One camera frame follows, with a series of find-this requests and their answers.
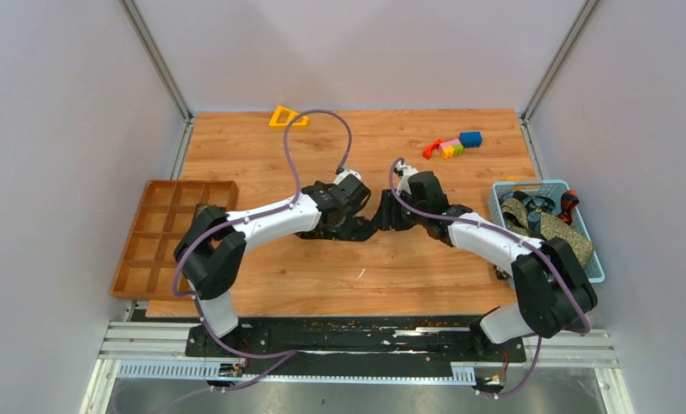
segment blue toy block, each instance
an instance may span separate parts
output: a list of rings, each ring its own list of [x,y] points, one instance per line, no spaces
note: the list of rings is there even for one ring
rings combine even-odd
[[[482,134],[480,131],[461,132],[459,141],[465,148],[476,148],[482,145]]]

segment yellow toy block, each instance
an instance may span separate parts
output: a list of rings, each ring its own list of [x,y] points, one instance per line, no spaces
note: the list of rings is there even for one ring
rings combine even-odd
[[[453,147],[439,148],[439,153],[442,155],[442,158],[448,160],[454,156],[455,149]]]
[[[276,107],[272,119],[269,121],[269,128],[283,129],[295,116],[299,115],[299,112],[290,110],[281,105]],[[279,122],[279,120],[286,116],[286,121]],[[310,118],[308,116],[302,116],[297,122],[292,125],[292,128],[304,128],[310,124]]]

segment wood grain surface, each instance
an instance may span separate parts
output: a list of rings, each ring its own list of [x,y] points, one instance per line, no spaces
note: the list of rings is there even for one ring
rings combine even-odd
[[[400,156],[420,171],[432,170],[453,204],[489,217],[495,181],[534,179],[518,118],[512,110],[339,111],[353,129],[348,166],[373,193],[362,211],[375,213],[388,170]],[[270,129],[272,112],[200,114],[182,179],[234,180],[238,209],[292,195],[294,183],[281,132]],[[481,147],[443,160],[425,160],[436,139],[479,130]],[[306,129],[290,134],[292,157],[303,185],[331,182],[346,145],[338,120],[312,115]],[[290,235],[246,254],[231,289],[239,315],[432,315],[483,313],[510,304],[514,293],[491,265],[429,238],[423,228],[378,232],[363,243],[303,241]],[[148,316],[195,315],[192,304],[150,301]]]

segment robotic arm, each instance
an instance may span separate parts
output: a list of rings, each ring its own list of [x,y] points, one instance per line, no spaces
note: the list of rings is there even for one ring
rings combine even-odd
[[[175,260],[180,261],[207,230],[221,223],[235,223],[203,240],[183,267],[216,336],[225,336],[238,325],[229,289],[236,282],[247,252],[290,234],[302,239],[363,242],[376,231],[370,221],[356,216],[370,199],[370,190],[353,170],[341,171],[331,184],[317,181],[304,187],[295,203],[293,199],[247,211],[226,212],[214,205],[201,206],[175,249]],[[220,243],[214,247],[213,241]]]
[[[450,204],[431,171],[419,172],[402,162],[393,170],[400,178],[398,197],[428,216],[412,213],[384,190],[372,222],[377,229],[397,231],[422,225],[427,234],[453,248],[471,251],[513,276],[518,302],[491,310],[470,325],[487,352],[509,339],[537,334],[550,338],[562,329],[579,325],[579,316],[556,281],[549,281],[545,265],[525,243],[549,257],[583,312],[594,309],[597,297],[569,244],[559,238],[541,241],[516,235],[488,222],[472,209]]]

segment yellow triangular toy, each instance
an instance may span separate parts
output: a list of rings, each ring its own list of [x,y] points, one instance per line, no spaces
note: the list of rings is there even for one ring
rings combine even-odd
[[[285,108],[279,105],[276,107],[276,110],[274,110],[272,119],[269,121],[269,128],[283,129],[289,123],[289,121],[291,121],[292,118],[294,118],[297,115],[299,115],[299,112],[290,110],[289,108]],[[286,116],[286,121],[279,122],[280,118],[282,118],[283,116]],[[302,119],[295,122],[292,125],[292,128],[303,128],[309,124],[310,118],[308,116],[302,116]]]

